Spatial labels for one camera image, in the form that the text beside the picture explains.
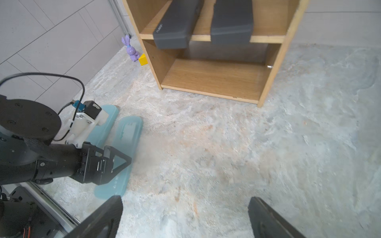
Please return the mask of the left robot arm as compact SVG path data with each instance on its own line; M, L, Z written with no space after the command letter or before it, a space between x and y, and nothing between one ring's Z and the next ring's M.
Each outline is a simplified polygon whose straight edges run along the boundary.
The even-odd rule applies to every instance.
M80 183L109 183L132 163L118 149L87 141L108 114L94 101L78 103L70 139L54 144L59 115L38 102L1 97L1 184L48 184L70 177Z

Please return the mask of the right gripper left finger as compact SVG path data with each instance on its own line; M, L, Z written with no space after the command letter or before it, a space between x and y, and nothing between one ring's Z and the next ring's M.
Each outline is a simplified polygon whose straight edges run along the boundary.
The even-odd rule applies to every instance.
M110 197L65 238L115 238L123 213L122 198Z

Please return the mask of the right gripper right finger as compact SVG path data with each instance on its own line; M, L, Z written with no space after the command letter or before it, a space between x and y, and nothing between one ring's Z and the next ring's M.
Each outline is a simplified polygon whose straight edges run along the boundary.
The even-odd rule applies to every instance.
M259 197L251 198L248 214L255 238L306 238Z

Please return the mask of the black pencil case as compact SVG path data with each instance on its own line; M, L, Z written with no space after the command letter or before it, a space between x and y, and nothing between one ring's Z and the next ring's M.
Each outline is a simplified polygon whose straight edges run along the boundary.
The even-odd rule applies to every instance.
M251 0L217 0L210 28L212 44L249 44L254 17Z
M199 18L204 1L174 0L153 32L161 50L186 49Z

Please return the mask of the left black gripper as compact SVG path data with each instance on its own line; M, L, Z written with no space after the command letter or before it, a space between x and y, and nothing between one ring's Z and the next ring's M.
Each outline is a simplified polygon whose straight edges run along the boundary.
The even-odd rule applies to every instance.
M70 178L80 183L104 185L132 163L132 158L112 146L98 148L85 142L80 149L77 168Z

